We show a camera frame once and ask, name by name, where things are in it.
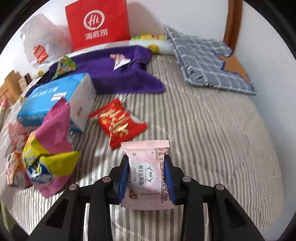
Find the yellow snack packet behind roll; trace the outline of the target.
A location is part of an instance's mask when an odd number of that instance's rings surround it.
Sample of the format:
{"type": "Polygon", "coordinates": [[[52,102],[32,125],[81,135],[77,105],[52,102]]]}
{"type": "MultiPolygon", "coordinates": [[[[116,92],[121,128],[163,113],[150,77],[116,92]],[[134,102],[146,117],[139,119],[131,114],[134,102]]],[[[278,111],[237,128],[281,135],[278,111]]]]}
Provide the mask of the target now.
{"type": "Polygon", "coordinates": [[[131,40],[158,40],[165,41],[166,37],[164,35],[156,35],[156,34],[139,34],[133,35],[131,40]]]}

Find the red Haidilao paper bag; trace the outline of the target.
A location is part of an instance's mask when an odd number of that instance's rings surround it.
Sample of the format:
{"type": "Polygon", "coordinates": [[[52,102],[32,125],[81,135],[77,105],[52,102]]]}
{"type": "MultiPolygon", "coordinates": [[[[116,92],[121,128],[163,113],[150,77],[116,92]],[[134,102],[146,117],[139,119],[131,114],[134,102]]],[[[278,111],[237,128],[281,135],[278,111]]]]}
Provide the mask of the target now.
{"type": "Polygon", "coordinates": [[[65,11],[75,51],[130,39],[125,0],[81,0],[65,11]]]}

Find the brown wooden door frame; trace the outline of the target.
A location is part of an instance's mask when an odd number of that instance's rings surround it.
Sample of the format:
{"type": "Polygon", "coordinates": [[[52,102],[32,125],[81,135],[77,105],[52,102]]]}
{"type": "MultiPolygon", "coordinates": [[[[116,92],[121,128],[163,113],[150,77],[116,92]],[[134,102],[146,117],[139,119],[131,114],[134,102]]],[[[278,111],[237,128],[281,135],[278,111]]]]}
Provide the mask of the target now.
{"type": "Polygon", "coordinates": [[[228,0],[228,13],[223,42],[235,50],[242,17],[242,0],[228,0]]]}

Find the pink candy-shaped packet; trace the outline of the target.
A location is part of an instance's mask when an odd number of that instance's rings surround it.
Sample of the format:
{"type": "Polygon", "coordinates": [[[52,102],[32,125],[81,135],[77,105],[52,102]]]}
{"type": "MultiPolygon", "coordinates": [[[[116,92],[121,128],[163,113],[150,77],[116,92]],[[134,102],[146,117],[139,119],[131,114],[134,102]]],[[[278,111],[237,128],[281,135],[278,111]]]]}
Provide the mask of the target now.
{"type": "Polygon", "coordinates": [[[15,123],[8,124],[9,136],[12,143],[17,141],[20,136],[26,135],[28,131],[23,127],[21,123],[16,121],[15,123]]]}

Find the grey plaid folded cloth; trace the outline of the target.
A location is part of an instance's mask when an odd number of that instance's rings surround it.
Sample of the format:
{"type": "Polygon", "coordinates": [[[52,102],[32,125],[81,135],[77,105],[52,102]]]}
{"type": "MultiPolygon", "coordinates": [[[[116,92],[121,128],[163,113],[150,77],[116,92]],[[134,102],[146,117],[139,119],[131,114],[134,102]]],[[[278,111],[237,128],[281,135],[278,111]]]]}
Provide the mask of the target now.
{"type": "Polygon", "coordinates": [[[257,94],[247,71],[224,42],[178,32],[168,25],[164,29],[186,82],[198,87],[257,94]]]}

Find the striped mattress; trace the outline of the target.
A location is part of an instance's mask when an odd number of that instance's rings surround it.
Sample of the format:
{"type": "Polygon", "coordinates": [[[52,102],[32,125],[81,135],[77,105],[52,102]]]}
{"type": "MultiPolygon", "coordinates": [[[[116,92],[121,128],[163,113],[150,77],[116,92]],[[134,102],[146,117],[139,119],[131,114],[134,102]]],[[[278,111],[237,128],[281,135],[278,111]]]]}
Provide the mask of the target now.
{"type": "MultiPolygon", "coordinates": [[[[273,142],[250,97],[189,85],[172,55],[153,56],[147,68],[165,85],[163,94],[99,95],[92,111],[119,98],[148,124],[133,141],[169,140],[167,153],[174,166],[200,184],[223,184],[263,233],[282,212],[283,184],[273,142]]],[[[1,131],[1,201],[30,234],[61,193],[45,198],[34,187],[6,185],[4,144],[10,142],[7,127],[16,119],[18,104],[1,131]]],[[[83,133],[73,133],[72,142],[81,158],[65,187],[93,184],[118,166],[124,154],[110,148],[109,136],[96,120],[87,121],[83,133]]],[[[111,205],[110,211],[113,240],[180,240],[182,206],[136,211],[111,205]]]]}

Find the white Miniso plastic bag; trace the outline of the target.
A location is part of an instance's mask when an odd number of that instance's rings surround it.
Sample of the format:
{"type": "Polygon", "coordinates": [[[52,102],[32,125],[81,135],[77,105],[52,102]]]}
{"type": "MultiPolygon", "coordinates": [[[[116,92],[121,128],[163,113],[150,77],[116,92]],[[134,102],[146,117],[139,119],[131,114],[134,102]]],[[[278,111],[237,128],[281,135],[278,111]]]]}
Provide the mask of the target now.
{"type": "Polygon", "coordinates": [[[70,40],[43,14],[24,24],[20,38],[26,58],[35,69],[71,52],[70,40]]]}

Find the pink bear snack packet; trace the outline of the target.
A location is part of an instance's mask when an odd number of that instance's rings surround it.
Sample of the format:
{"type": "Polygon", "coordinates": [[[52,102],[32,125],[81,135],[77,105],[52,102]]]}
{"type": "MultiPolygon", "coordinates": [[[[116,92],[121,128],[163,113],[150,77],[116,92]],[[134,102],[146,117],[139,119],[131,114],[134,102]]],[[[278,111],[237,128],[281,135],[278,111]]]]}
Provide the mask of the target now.
{"type": "Polygon", "coordinates": [[[114,60],[114,70],[129,64],[132,60],[126,58],[123,54],[110,54],[110,58],[114,60]]]}

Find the blue tissue pack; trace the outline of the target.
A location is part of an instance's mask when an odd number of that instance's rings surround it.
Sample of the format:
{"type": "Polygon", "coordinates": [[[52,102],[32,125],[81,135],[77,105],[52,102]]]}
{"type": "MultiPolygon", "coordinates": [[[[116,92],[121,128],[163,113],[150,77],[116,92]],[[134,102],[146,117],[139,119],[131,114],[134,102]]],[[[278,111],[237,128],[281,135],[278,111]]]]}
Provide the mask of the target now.
{"type": "Polygon", "coordinates": [[[70,131],[82,133],[97,92],[90,74],[66,76],[33,90],[23,103],[17,120],[29,130],[39,127],[49,110],[60,100],[70,105],[70,131]]]}

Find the green snack packet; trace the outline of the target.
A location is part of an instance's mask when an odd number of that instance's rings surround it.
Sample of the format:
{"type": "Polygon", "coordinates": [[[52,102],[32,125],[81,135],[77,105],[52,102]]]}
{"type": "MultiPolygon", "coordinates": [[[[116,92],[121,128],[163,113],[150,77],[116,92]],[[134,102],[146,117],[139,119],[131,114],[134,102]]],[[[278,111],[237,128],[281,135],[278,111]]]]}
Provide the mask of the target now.
{"type": "Polygon", "coordinates": [[[75,71],[76,69],[77,69],[76,63],[71,58],[64,55],[60,59],[56,68],[56,72],[51,79],[55,80],[55,79],[61,78],[62,76],[75,71]]]}

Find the pale pink pastry packet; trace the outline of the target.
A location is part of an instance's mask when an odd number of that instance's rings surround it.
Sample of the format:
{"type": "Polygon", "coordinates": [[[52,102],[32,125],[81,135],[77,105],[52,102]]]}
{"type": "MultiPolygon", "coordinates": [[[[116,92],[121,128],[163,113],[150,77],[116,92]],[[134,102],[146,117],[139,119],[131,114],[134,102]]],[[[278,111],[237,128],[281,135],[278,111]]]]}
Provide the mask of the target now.
{"type": "Polygon", "coordinates": [[[165,183],[168,140],[121,143],[128,157],[129,178],[121,206],[131,210],[165,210],[174,207],[165,183]]]}

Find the purple towel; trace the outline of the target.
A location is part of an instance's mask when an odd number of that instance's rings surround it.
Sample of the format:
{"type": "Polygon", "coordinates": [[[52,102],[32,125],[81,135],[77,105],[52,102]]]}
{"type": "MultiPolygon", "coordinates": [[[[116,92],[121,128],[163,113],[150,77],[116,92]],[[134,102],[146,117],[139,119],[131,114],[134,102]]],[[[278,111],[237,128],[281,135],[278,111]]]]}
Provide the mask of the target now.
{"type": "Polygon", "coordinates": [[[152,59],[152,51],[141,46],[96,50],[71,59],[76,63],[77,69],[62,77],[89,73],[97,94],[158,94],[166,90],[158,78],[148,73],[147,65],[152,59]],[[110,54],[123,54],[132,61],[114,70],[114,60],[110,58],[110,54]]]}

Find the framed picture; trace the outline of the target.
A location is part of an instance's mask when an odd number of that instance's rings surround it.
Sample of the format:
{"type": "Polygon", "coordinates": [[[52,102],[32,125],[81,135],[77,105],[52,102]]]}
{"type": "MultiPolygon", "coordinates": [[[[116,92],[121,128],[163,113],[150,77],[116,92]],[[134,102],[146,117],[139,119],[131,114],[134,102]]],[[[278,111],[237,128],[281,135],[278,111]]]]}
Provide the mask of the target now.
{"type": "Polygon", "coordinates": [[[32,78],[30,76],[29,73],[27,73],[26,75],[22,76],[19,80],[18,80],[18,85],[20,87],[21,92],[24,92],[25,89],[29,86],[29,84],[32,82],[32,78]]]}

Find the pink yellow snack bag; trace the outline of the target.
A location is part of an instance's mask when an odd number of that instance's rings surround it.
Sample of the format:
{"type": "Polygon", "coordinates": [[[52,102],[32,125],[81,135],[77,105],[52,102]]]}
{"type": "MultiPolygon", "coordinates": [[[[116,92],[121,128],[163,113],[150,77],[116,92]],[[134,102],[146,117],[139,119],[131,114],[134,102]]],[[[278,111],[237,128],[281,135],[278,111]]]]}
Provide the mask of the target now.
{"type": "Polygon", "coordinates": [[[29,180],[46,198],[64,187],[80,158],[68,137],[69,130],[70,105],[60,99],[41,126],[30,133],[23,149],[23,165],[29,180]]]}

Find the red small snack packet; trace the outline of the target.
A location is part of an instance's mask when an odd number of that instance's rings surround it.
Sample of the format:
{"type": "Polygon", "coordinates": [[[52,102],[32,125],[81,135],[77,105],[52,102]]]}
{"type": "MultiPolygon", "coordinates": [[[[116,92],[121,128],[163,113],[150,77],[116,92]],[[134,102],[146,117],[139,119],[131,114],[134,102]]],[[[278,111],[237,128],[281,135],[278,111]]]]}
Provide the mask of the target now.
{"type": "Polygon", "coordinates": [[[122,142],[132,140],[147,129],[146,122],[136,120],[117,98],[90,113],[88,118],[97,119],[110,137],[109,145],[113,150],[119,148],[122,142]]]}

